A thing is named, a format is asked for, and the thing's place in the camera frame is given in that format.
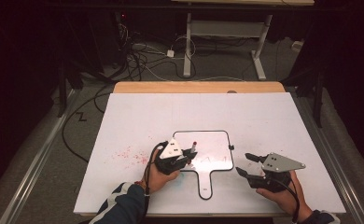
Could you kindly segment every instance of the floor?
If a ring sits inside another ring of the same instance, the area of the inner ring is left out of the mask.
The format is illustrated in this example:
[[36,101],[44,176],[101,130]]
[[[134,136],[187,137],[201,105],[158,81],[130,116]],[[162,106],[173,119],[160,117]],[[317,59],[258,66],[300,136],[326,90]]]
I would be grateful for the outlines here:
[[[163,59],[169,46],[140,42],[134,48],[139,50],[141,62],[147,61],[146,69],[140,74],[134,70],[131,61],[129,70],[132,74],[126,70],[118,78],[129,81],[258,81],[248,54],[256,43],[255,39],[197,39],[196,53],[192,58],[194,76],[186,79],[182,78],[182,60]],[[288,76],[299,54],[291,49],[292,43],[292,40],[285,39],[265,44],[260,59],[267,81],[279,81]],[[183,50],[177,46],[175,49],[175,58],[182,58]],[[105,74],[117,70],[109,65]],[[68,107],[61,118],[57,117],[60,108],[58,92],[54,92],[54,107],[37,124],[10,163],[0,181],[0,223],[79,223],[88,219],[74,214],[73,210],[87,166],[84,160],[90,157],[106,107],[107,96],[98,95],[112,92],[113,85],[105,85],[88,74],[82,74],[82,80],[82,90],[68,87]],[[307,130],[335,186],[338,186],[347,210],[338,217],[342,223],[364,223],[364,160],[337,116],[326,90],[321,129],[311,116],[313,99],[296,97],[293,87],[286,87],[286,90],[294,96]],[[156,220],[158,223],[168,221]],[[214,218],[210,221],[224,223],[226,220]],[[234,219],[237,223],[247,221],[245,218]],[[273,223],[290,223],[290,217],[276,217]]]

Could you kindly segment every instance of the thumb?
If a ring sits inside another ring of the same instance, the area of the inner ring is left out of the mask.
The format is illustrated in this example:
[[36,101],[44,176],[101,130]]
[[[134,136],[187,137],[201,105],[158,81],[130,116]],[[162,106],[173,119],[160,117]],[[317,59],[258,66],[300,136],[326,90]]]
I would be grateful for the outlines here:
[[261,196],[269,199],[269,200],[272,200],[274,199],[274,193],[272,193],[271,191],[269,190],[266,190],[266,189],[256,189],[256,193],[260,194]]

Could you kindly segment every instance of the person's right hand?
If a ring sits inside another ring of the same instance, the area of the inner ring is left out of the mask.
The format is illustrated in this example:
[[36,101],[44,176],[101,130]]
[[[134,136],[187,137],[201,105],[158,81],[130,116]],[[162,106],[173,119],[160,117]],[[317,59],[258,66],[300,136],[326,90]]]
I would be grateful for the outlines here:
[[[299,179],[296,176],[296,172],[290,171],[290,177],[293,183],[295,183],[297,195],[300,202],[298,222],[303,222],[313,213],[313,210],[311,210],[311,208],[307,205],[306,201],[304,200],[304,194],[301,188],[301,182],[299,182]],[[295,188],[293,187],[292,182],[289,183],[289,188],[295,192]],[[293,216],[293,214],[295,213],[296,201],[289,191],[283,190],[281,192],[273,193],[266,189],[257,189],[256,192],[262,195],[263,197],[277,203],[282,210],[284,210],[291,216]]]

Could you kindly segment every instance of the striped sleeve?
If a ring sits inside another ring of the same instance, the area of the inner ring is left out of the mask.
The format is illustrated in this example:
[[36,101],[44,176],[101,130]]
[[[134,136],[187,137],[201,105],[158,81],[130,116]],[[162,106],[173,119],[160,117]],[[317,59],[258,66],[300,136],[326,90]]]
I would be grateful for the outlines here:
[[144,210],[144,190],[138,185],[123,183],[106,199],[90,224],[136,224]]

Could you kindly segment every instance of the person's left hand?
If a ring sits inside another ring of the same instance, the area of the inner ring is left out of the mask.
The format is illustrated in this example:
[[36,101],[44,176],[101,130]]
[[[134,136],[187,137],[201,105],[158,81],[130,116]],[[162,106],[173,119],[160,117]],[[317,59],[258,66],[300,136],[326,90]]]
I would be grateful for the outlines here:
[[[159,150],[155,149],[155,152],[153,153],[152,161],[150,161],[150,174],[149,174],[149,193],[152,194],[165,186],[168,181],[174,180],[178,177],[180,171],[174,171],[170,173],[169,175],[165,175],[162,172],[160,172],[155,163],[154,160],[156,158],[156,155],[158,154]],[[148,167],[144,171],[144,176],[142,177],[142,182],[146,183],[145,181],[145,172],[147,172]]]

